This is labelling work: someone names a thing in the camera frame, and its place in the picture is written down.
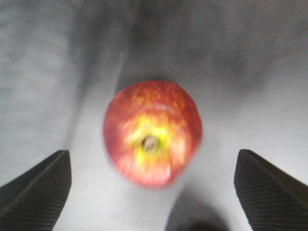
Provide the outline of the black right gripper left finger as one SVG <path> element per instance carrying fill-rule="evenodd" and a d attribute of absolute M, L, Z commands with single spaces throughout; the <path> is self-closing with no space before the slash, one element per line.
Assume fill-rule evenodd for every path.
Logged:
<path fill-rule="evenodd" d="M 72 183 L 70 153 L 59 150 L 0 188 L 2 231 L 51 231 Z"/>

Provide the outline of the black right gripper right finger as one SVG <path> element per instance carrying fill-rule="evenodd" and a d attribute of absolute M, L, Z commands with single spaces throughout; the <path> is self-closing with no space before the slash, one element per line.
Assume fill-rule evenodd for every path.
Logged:
<path fill-rule="evenodd" d="M 238 153 L 234 186 L 254 231 L 306 231 L 308 187 L 251 150 Z"/>

